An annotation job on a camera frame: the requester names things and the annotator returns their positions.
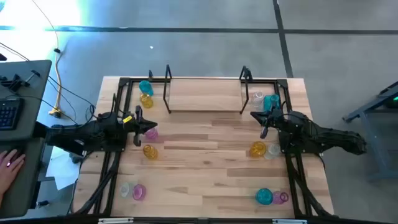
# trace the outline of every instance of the human hand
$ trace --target human hand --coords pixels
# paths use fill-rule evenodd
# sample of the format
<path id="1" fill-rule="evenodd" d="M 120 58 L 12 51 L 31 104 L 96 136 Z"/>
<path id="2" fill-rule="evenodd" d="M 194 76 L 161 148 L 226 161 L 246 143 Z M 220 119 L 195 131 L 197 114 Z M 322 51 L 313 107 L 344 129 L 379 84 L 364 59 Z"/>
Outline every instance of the human hand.
<path id="1" fill-rule="evenodd" d="M 7 156 L 7 151 L 0 153 L 0 196 L 8 190 L 11 183 L 16 178 L 18 171 L 24 164 L 25 155 L 19 156 L 12 164 L 7 166 L 7 163 L 17 153 L 14 149 Z"/>

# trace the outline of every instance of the keyboard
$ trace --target keyboard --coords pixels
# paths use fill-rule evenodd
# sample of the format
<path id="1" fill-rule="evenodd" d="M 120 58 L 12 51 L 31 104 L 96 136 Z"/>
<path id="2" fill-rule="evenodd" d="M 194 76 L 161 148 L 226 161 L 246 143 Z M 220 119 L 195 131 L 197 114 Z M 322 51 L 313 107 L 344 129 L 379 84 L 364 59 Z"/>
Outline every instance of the keyboard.
<path id="1" fill-rule="evenodd" d="M 14 130 L 17 128 L 24 99 L 0 99 L 0 131 Z"/>

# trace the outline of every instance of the wooden tabletop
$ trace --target wooden tabletop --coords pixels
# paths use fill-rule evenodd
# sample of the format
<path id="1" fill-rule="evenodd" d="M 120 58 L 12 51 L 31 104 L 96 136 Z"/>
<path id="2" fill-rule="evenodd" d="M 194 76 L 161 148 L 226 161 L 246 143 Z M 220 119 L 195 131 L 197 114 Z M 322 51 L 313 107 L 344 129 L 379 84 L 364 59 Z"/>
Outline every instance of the wooden tabletop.
<path id="1" fill-rule="evenodd" d="M 120 77 L 104 77 L 96 113 L 110 110 L 112 95 Z M 287 79 L 293 110 L 312 118 L 304 80 Z M 244 113 L 173 112 L 168 114 L 162 99 L 163 84 L 153 83 L 154 106 L 143 117 L 159 125 L 155 142 L 142 139 L 142 147 L 132 143 L 129 135 L 122 153 L 114 195 L 112 216 L 126 217 L 228 217 L 293 218 L 291 200 L 282 205 L 263 206 L 254 196 L 261 188 L 281 190 L 290 196 L 287 169 L 283 156 L 277 159 L 254 159 L 247 156 L 254 141 L 260 141 L 261 127 L 251 117 L 255 108 L 249 101 Z M 249 94 L 262 91 L 273 94 L 267 84 L 249 84 Z M 121 108 L 124 105 L 124 91 Z M 135 83 L 130 109 L 139 105 L 140 91 Z M 245 100 L 244 87 L 242 99 Z M 266 144 L 278 143 L 277 132 L 270 128 Z M 143 146 L 154 146 L 156 161 L 146 159 Z M 77 182 L 74 209 L 78 210 L 91 196 L 100 179 L 103 152 L 93 153 L 82 165 Z M 304 154 L 307 185 L 326 211 L 333 213 L 323 164 L 313 155 Z M 144 201 L 123 198 L 120 186 L 142 184 L 147 189 Z"/>

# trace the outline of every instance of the computer desk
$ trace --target computer desk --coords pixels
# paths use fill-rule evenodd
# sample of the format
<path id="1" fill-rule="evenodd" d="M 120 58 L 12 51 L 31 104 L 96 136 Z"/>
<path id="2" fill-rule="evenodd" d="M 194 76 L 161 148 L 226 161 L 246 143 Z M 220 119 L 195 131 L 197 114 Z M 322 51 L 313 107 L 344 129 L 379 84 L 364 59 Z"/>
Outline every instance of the computer desk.
<path id="1" fill-rule="evenodd" d="M 29 87 L 20 87 L 18 94 L 21 96 L 34 96 L 41 99 L 51 68 L 50 60 L 37 60 L 29 62 L 0 63 L 0 75 L 12 80 L 18 74 L 26 80 L 31 70 L 40 73 L 40 77 L 33 77 Z M 13 95 L 7 88 L 0 86 L 0 98 Z M 4 195 L 0 208 L 0 218 L 21 217 L 29 208 L 34 208 L 35 199 L 39 192 L 40 184 L 37 181 L 45 141 L 43 138 L 43 124 L 38 123 L 41 101 L 35 98 L 24 98 L 17 128 L 12 131 L 0 131 L 0 151 L 10 150 L 16 144 L 25 145 L 25 163 L 19 171 L 14 183 Z"/>
<path id="2" fill-rule="evenodd" d="M 110 110 L 112 95 L 120 77 L 104 77 L 96 113 Z M 312 118 L 304 80 L 287 79 L 292 108 Z M 254 141 L 260 141 L 261 127 L 251 117 L 255 110 L 248 103 L 243 114 L 178 112 L 168 114 L 162 94 L 164 84 L 153 83 L 154 106 L 143 109 L 143 117 L 155 121 L 159 137 L 149 142 L 142 136 L 142 146 L 132 143 L 129 135 L 121 154 L 111 216 L 113 217 L 214 217 L 214 218 L 293 218 L 292 202 L 262 206 L 254 196 L 264 187 L 283 190 L 290 196 L 287 168 L 283 156 L 273 160 L 253 159 L 246 155 Z M 274 94 L 273 88 L 250 84 L 249 94 L 262 91 Z M 130 110 L 140 105 L 137 83 L 132 89 Z M 122 103 L 126 96 L 124 90 Z M 270 129 L 265 143 L 278 142 L 277 131 Z M 142 148 L 153 145 L 159 152 L 155 161 L 145 158 Z M 100 179 L 103 152 L 94 152 L 81 167 L 74 193 L 73 207 L 78 210 L 94 192 Z M 318 157 L 303 154 L 308 188 L 326 211 L 333 206 L 323 164 Z M 145 199 L 122 198 L 119 188 L 124 182 L 147 188 Z M 108 188 L 102 198 L 105 205 Z"/>

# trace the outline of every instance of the gray floor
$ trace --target gray floor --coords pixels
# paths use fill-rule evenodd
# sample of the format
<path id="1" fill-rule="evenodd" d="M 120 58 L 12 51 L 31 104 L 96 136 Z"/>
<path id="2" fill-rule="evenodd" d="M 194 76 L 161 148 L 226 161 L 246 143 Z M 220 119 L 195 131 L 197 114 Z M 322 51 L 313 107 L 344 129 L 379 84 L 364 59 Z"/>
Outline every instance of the gray floor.
<path id="1" fill-rule="evenodd" d="M 55 25 L 100 27 L 216 27 L 275 29 L 271 0 L 36 0 Z M 57 4 L 64 10 L 51 11 Z M 26 1 L 14 0 L 0 12 L 0 42 L 31 60 L 54 59 L 53 32 L 40 12 Z M 398 29 L 398 2 L 390 0 L 279 0 L 286 29 Z M 105 75 L 163 75 L 169 63 L 178 76 L 235 76 L 247 65 L 255 77 L 286 77 L 278 34 L 181 34 L 59 32 L 62 84 L 95 103 Z M 313 118 L 321 126 L 362 132 L 358 122 L 341 117 L 373 99 L 397 81 L 398 35 L 286 35 L 293 74 L 304 78 Z M 6 54 L 10 60 L 20 60 Z M 48 85 L 44 99 L 53 103 Z M 64 93 L 84 122 L 87 105 Z M 73 114 L 65 101 L 62 108 Z M 42 105 L 39 121 L 59 123 Z M 335 213 L 345 218 L 398 222 L 398 181 L 370 183 L 375 172 L 371 154 L 353 156 L 342 149 L 325 153 L 326 175 Z M 45 183 L 39 199 L 52 205 L 31 210 L 25 217 L 65 214 L 71 188 L 57 192 Z"/>

